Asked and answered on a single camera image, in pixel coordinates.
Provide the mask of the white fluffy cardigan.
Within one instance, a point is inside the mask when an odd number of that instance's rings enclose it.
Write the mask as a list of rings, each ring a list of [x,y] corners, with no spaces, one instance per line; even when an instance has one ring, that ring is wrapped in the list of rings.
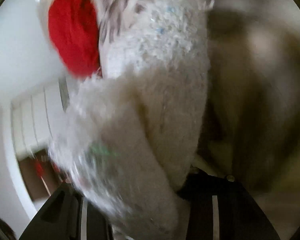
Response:
[[[207,100],[204,0],[138,0],[132,24],[84,80],[52,161],[110,221],[116,237],[174,239],[176,192],[197,151]]]

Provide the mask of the floral pink bed blanket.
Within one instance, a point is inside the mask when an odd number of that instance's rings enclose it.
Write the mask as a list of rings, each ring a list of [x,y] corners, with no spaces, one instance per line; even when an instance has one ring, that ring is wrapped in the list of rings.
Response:
[[[94,0],[101,59],[132,24],[138,0]],[[292,0],[204,0],[210,61],[196,153],[219,173],[264,191],[300,146],[300,36],[286,29]]]

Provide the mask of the red garment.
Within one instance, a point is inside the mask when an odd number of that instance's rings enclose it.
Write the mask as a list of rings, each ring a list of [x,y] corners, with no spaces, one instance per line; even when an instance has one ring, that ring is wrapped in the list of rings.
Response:
[[[92,0],[53,0],[48,10],[48,31],[70,74],[86,78],[101,69],[99,29]]]

